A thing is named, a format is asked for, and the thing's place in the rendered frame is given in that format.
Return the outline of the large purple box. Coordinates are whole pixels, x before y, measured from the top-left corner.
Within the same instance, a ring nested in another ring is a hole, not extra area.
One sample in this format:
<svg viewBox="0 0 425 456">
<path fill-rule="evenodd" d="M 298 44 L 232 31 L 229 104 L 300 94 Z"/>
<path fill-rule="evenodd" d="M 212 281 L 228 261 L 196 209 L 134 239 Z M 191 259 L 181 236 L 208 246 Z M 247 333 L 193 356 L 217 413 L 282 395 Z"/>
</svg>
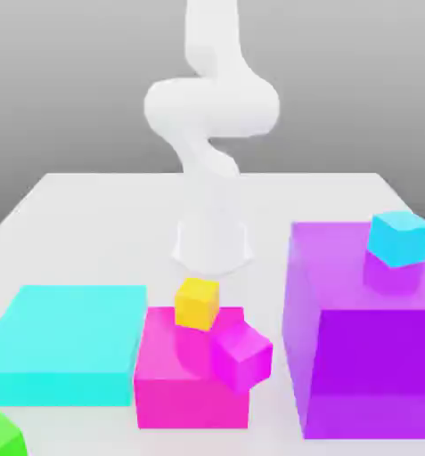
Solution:
<svg viewBox="0 0 425 456">
<path fill-rule="evenodd" d="M 425 263 L 387 268 L 369 230 L 291 226 L 282 337 L 307 439 L 425 439 Z"/>
</svg>

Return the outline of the small green cube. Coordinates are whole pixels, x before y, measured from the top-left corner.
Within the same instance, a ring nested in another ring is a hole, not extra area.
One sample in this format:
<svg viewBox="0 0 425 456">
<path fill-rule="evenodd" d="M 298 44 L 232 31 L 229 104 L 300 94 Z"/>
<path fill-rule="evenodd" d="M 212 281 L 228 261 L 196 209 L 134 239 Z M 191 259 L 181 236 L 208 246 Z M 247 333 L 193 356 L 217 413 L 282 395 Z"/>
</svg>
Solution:
<svg viewBox="0 0 425 456">
<path fill-rule="evenodd" d="M 28 456 L 21 430 L 0 412 L 0 456 Z"/>
</svg>

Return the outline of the small blue cube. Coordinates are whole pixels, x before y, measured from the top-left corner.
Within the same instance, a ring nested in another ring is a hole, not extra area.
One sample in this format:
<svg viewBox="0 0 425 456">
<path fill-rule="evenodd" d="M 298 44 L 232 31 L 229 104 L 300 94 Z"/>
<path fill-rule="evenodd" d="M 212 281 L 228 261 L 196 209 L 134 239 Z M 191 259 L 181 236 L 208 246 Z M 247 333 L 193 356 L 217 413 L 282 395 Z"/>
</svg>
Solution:
<svg viewBox="0 0 425 456">
<path fill-rule="evenodd" d="M 390 268 L 425 262 L 425 219 L 411 211 L 374 215 L 367 250 Z"/>
</svg>

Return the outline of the large pink box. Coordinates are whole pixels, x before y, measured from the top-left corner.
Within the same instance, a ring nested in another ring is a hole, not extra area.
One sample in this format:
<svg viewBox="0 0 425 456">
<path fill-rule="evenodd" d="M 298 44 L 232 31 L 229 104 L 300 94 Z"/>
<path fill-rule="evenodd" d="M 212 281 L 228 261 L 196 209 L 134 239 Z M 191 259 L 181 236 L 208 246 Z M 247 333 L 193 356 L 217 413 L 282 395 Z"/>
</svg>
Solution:
<svg viewBox="0 0 425 456">
<path fill-rule="evenodd" d="M 223 307 L 201 331 L 176 325 L 172 307 L 148 310 L 134 375 L 140 429 L 248 426 L 249 394 L 235 394 L 210 364 L 212 336 L 243 319 L 241 307 Z"/>
</svg>

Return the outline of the large cyan box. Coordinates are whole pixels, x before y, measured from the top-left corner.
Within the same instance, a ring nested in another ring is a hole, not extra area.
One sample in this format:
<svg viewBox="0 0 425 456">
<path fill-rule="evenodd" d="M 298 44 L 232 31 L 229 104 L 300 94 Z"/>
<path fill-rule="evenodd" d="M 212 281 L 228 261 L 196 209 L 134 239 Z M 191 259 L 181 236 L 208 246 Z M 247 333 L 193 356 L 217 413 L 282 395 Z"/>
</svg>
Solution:
<svg viewBox="0 0 425 456">
<path fill-rule="evenodd" d="M 142 285 L 27 285 L 0 318 L 0 407 L 128 406 Z"/>
</svg>

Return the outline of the small magenta cube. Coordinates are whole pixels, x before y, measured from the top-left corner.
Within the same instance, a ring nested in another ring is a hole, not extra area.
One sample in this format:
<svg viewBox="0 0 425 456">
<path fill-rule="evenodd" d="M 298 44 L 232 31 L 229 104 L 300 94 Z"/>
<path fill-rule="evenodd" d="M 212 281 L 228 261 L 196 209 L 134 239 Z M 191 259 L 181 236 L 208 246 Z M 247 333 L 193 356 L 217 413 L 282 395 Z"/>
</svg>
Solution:
<svg viewBox="0 0 425 456">
<path fill-rule="evenodd" d="M 245 321 L 232 323 L 214 333 L 211 364 L 217 377 L 236 394 L 271 376 L 273 343 Z"/>
</svg>

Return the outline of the small yellow cube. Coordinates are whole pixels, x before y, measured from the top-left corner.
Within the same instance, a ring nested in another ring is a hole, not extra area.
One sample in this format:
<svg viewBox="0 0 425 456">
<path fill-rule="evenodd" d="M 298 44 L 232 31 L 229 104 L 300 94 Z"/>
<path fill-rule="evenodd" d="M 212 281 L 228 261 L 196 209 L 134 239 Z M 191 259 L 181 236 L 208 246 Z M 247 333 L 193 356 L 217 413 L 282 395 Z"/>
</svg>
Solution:
<svg viewBox="0 0 425 456">
<path fill-rule="evenodd" d="M 186 278 L 175 295 L 176 325 L 209 331 L 219 312 L 219 283 Z"/>
</svg>

